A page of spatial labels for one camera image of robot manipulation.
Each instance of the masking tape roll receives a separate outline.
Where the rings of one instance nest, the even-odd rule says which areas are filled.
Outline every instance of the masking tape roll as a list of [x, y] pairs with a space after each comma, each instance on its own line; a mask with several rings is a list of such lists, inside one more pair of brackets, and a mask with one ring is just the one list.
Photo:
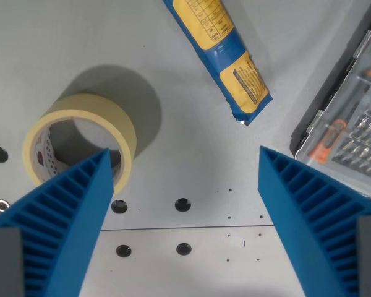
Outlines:
[[136, 149], [135, 128], [117, 104], [92, 94], [56, 101], [30, 129], [23, 144], [23, 162], [29, 177], [39, 186], [68, 168], [55, 158], [49, 133], [52, 124], [71, 119], [101, 126], [115, 138], [121, 154], [121, 162], [112, 168], [114, 194], [117, 194], [130, 176]]

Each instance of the gray metal table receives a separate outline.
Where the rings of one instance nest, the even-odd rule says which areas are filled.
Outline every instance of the gray metal table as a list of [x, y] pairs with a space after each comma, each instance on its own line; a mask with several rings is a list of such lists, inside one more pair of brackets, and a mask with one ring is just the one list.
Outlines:
[[[131, 179], [113, 197], [129, 208], [108, 210], [103, 224], [122, 231], [101, 233], [82, 296], [303, 294], [257, 191], [258, 150], [290, 154], [292, 131], [371, 1], [223, 2], [274, 98], [249, 127], [235, 122], [162, 0], [0, 1], [0, 147], [9, 153], [0, 199], [33, 189], [22, 142], [58, 97], [115, 97], [135, 124]], [[182, 197], [188, 212], [174, 208]], [[151, 228], [173, 229], [135, 230]], [[193, 250], [181, 257], [183, 241]], [[132, 255], [120, 258], [115, 247], [126, 243]]]

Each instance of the yellow label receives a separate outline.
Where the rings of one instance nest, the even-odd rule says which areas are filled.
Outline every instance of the yellow label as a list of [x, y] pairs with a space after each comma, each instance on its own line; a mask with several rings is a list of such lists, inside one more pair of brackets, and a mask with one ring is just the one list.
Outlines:
[[173, 8], [203, 50], [215, 46], [234, 28], [220, 0], [174, 0]]
[[245, 113], [254, 112], [268, 94], [248, 52], [221, 71], [220, 79]]

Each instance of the blue and yellow package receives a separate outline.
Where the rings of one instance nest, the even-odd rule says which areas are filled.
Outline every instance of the blue and yellow package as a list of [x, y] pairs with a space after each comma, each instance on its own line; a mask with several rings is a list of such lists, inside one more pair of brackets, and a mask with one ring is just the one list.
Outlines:
[[163, 0], [231, 106], [250, 124], [272, 97], [221, 0]]

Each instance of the transparent lid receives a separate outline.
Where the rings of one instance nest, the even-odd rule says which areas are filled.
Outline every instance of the transparent lid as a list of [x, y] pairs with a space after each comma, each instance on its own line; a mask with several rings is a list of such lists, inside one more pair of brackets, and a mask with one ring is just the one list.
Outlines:
[[371, 37], [296, 158], [371, 197]]

